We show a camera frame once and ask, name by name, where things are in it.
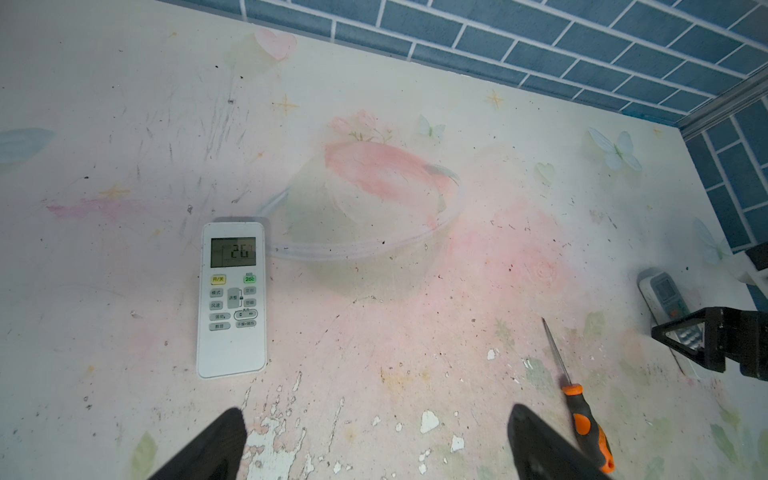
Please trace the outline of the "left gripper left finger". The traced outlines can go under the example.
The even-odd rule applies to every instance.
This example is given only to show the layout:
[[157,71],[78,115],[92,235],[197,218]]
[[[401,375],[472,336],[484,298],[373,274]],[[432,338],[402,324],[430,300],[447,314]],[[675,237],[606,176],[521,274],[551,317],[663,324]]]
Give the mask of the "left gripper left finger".
[[150,479],[235,480],[246,439],[242,410],[229,408],[151,475]]

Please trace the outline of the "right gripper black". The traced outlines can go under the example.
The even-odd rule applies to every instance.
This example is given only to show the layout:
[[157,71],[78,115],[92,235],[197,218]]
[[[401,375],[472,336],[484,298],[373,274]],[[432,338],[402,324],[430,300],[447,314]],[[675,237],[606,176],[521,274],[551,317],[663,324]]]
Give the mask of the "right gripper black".
[[708,307],[654,326],[654,340],[714,372],[724,372],[726,357],[743,376],[767,380],[767,314]]

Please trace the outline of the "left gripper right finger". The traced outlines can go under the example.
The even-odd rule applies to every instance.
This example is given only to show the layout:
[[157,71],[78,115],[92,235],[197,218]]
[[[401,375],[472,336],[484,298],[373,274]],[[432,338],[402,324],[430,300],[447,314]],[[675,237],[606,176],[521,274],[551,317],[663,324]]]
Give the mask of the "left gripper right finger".
[[520,479],[609,479],[608,475],[523,404],[513,405],[507,424],[507,436]]

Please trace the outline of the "orange black screwdriver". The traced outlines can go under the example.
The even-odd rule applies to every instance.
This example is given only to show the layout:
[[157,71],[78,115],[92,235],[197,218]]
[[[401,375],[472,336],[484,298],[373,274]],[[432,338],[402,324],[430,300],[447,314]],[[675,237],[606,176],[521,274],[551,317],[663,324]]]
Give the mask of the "orange black screwdriver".
[[575,437],[585,456],[603,473],[610,474],[615,470],[615,460],[607,436],[596,421],[589,403],[584,397],[583,386],[571,381],[554,336],[547,321],[541,319],[553,359],[561,373],[561,390],[571,415]]

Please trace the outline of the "grey white remote control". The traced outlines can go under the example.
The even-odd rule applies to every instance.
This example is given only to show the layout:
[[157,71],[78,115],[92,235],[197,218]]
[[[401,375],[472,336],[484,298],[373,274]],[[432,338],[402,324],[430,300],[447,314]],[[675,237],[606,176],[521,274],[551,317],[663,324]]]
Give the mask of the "grey white remote control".
[[[690,314],[682,294],[668,273],[658,268],[649,268],[638,275],[637,283],[657,325]],[[666,332],[665,335],[692,350],[704,347],[704,330],[700,324],[677,328]]]

